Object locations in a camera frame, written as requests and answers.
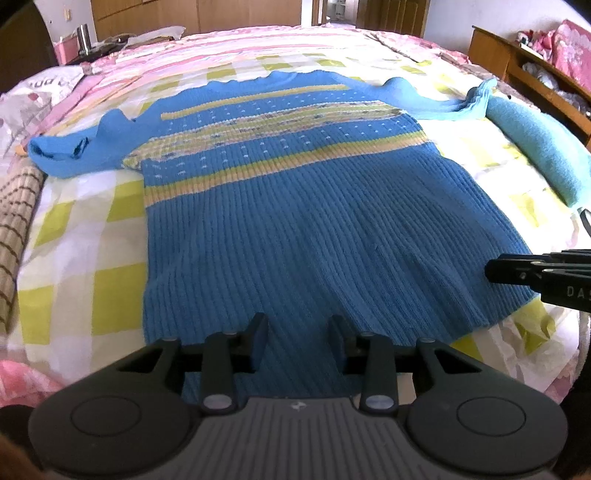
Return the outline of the blue striped knit sweater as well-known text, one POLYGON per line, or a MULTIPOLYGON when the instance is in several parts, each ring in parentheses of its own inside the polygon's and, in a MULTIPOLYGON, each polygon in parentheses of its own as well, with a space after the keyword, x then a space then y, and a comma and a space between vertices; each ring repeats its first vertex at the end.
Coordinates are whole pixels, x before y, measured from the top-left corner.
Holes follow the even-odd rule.
POLYGON ((489 93, 437 101, 402 78, 274 72, 185 90, 134 119, 111 110, 28 152, 53 177, 142 175, 146 342, 197 343, 263 312, 263 367, 239 391, 346 395, 358 386, 335 371, 330 317, 399 344, 452 343, 533 299, 487 280, 489 260, 527 245, 421 126, 480 119, 489 93))

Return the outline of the folded teal towel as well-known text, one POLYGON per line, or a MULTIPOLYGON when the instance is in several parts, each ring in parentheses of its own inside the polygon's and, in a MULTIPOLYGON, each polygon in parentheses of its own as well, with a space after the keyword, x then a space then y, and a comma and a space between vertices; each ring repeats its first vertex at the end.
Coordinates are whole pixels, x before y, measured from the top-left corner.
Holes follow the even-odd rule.
POLYGON ((529 158, 569 207, 590 206, 590 151, 543 112, 494 96, 487 117, 529 158))

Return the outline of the yellow white checkered bedsheet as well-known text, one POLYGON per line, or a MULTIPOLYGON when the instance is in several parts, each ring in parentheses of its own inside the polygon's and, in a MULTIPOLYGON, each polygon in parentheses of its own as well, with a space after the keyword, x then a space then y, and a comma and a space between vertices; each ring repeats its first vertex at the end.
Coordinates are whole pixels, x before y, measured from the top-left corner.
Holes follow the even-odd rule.
MULTIPOLYGON (((65 135, 91 127, 112 109, 136 117, 158 99, 209 81, 317 69, 372 84, 403 77, 421 94, 437 99, 462 97, 479 82, 430 53, 408 57, 378 42, 240 53, 208 53, 171 42, 109 60, 102 67, 98 92, 55 132, 65 135)), ((493 123, 430 121, 424 130, 444 156, 470 172, 532 251, 588 245, 577 213, 493 123)), ((1 334, 4 355, 69 382, 140 347, 145 237, 137 173, 48 178, 20 264, 18 301, 1 334)), ((457 342, 459 350, 557 399, 573 382, 578 346, 578 313, 539 301, 457 342)))

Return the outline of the wooden side shelf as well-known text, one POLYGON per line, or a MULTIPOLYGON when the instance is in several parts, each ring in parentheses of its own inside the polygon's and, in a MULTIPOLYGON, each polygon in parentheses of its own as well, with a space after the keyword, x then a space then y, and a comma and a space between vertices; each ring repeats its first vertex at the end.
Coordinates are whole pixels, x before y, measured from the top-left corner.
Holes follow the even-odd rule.
POLYGON ((563 123, 581 143, 590 149, 590 116, 581 113, 556 90, 545 86, 541 80, 526 72, 523 66, 533 63, 542 67, 558 83, 561 91, 581 96, 590 104, 590 92, 578 85, 545 60, 529 53, 511 42, 480 27, 473 27, 468 51, 472 63, 483 67, 529 99, 543 112, 563 123))

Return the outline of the pink floral cloth on shelf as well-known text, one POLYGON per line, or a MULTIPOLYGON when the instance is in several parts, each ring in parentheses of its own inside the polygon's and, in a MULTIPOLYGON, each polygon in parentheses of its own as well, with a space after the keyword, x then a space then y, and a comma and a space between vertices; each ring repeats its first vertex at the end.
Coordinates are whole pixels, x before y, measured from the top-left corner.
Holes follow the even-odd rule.
POLYGON ((554 30, 525 30, 517 33, 517 41, 526 45, 547 63, 590 90, 591 41, 590 32, 564 20, 554 30))

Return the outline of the beige brown striped folded sweater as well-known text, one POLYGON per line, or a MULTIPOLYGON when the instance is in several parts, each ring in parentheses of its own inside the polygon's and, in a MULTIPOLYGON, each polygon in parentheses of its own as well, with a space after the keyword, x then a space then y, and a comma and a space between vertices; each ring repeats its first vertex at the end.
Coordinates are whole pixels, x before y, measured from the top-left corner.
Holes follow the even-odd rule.
POLYGON ((29 229, 45 181, 29 160, 1 179, 1 332, 6 331, 17 291, 17 277, 29 229))

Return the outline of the brown wooden door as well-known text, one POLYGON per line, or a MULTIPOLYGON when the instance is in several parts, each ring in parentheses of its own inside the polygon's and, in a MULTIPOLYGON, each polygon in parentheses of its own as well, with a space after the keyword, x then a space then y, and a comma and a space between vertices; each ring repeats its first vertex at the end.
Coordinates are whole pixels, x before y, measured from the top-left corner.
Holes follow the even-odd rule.
POLYGON ((356 28, 422 38, 430 0, 360 0, 356 28))

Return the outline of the pink striped quilt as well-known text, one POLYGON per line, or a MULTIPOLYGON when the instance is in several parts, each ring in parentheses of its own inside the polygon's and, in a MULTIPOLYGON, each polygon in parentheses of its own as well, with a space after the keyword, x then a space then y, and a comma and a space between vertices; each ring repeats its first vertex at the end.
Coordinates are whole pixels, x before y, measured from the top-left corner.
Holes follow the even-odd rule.
POLYGON ((211 81, 245 81, 274 71, 325 70, 381 85, 408 79, 423 95, 461 97, 471 77, 456 55, 405 35, 329 27, 252 27, 125 49, 87 67, 87 78, 46 119, 42 132, 66 135, 120 109, 141 115, 156 100, 211 81))

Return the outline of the white pillow with pink dots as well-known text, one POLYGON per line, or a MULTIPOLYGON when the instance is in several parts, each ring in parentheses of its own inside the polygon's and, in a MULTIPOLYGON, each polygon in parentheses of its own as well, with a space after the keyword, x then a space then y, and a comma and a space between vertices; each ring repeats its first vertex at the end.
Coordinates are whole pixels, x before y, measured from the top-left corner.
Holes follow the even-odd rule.
POLYGON ((39 126, 84 78, 82 66, 46 69, 1 95, 1 156, 9 154, 39 126))

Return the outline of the white folded cloth on nightstand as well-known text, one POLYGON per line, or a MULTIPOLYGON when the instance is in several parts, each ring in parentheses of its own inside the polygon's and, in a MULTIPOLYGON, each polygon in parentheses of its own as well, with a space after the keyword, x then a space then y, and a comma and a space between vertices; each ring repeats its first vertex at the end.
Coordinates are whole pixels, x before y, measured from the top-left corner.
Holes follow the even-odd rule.
POLYGON ((149 43, 153 40, 166 38, 179 40, 183 36, 184 32, 185 28, 183 26, 168 26, 147 33, 143 33, 137 36, 130 36, 127 40, 126 46, 131 47, 134 45, 149 43))

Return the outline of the steel thermos cup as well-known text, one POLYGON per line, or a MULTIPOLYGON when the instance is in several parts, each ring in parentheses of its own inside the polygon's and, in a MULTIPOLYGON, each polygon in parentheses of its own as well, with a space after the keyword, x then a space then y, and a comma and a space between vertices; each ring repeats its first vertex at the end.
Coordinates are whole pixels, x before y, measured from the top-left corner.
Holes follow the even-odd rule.
POLYGON ((88 30, 87 24, 81 24, 76 29, 78 47, 79 47, 79 54, 80 55, 88 55, 92 49, 92 42, 90 39, 90 34, 88 30))

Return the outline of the pink storage box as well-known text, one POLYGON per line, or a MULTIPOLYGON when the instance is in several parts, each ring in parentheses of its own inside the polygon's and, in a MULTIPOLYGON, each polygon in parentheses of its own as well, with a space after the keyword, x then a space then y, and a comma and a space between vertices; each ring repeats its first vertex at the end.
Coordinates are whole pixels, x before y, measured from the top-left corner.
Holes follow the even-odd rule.
POLYGON ((61 38, 53 43, 57 62, 60 66, 66 65, 78 56, 78 40, 75 36, 61 38))

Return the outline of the wooden wardrobe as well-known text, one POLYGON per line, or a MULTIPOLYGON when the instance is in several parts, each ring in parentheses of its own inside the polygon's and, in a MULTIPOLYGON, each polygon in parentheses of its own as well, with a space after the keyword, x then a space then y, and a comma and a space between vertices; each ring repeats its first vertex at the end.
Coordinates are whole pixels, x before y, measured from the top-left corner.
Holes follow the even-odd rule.
POLYGON ((99 40, 181 26, 187 34, 301 23, 297 0, 91 0, 99 40))

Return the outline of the dark wooden headboard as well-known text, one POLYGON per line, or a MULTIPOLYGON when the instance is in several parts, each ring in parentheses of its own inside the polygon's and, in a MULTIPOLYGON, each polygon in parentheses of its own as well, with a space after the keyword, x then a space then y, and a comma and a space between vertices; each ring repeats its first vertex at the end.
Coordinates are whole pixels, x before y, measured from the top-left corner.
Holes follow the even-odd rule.
POLYGON ((1 2, 1 92, 58 65, 53 43, 33 1, 1 2))

